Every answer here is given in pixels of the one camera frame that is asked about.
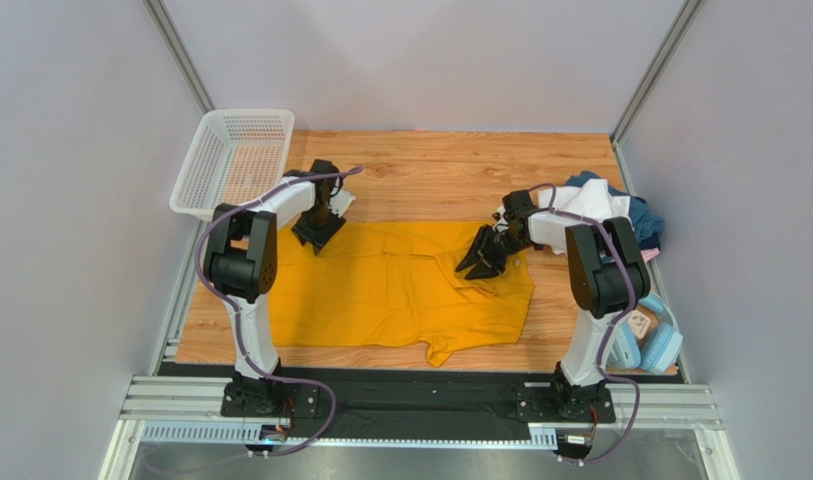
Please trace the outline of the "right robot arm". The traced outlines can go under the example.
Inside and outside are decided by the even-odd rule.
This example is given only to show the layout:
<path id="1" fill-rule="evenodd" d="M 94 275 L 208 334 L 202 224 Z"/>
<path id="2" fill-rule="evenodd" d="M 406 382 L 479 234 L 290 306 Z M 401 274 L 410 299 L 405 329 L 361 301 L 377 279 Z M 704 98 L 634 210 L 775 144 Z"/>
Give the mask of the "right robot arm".
<path id="1" fill-rule="evenodd" d="M 504 196 L 494 219 L 479 228 L 457 271 L 468 280 L 490 279 L 504 273 L 510 257 L 523 250 L 564 251 L 579 313 L 551 387 L 566 403 L 595 398 L 606 384 L 606 360 L 617 328 L 651 289 L 631 222 L 539 207 L 529 190 Z"/>

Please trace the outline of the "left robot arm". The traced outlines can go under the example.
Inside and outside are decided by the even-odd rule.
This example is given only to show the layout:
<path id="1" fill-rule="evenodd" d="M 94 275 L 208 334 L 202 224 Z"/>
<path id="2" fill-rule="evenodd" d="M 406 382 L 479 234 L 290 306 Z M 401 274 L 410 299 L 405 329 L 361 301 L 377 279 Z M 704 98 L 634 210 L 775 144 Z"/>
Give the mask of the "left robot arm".
<path id="1" fill-rule="evenodd" d="M 289 222 L 303 246 L 319 254 L 344 226 L 352 198 L 345 173 L 317 159 L 310 170 L 291 170 L 270 191 L 242 205 L 223 203 L 197 244 L 204 259 L 197 274 L 225 305 L 236 360 L 226 395 L 235 404 L 280 406 L 288 379 L 281 376 L 272 339 L 268 295 L 278 271 L 278 233 Z"/>

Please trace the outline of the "yellow t-shirt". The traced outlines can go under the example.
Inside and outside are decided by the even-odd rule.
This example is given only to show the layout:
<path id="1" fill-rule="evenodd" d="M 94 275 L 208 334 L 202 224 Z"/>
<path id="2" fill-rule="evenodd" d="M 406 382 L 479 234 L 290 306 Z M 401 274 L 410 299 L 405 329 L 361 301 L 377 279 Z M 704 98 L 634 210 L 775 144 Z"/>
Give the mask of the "yellow t-shirt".
<path id="1" fill-rule="evenodd" d="M 524 254 L 487 280 L 455 268 L 474 221 L 348 223 L 319 254 L 282 230 L 269 293 L 278 347 L 426 344 L 439 367 L 455 352 L 518 341 L 534 284 Z"/>

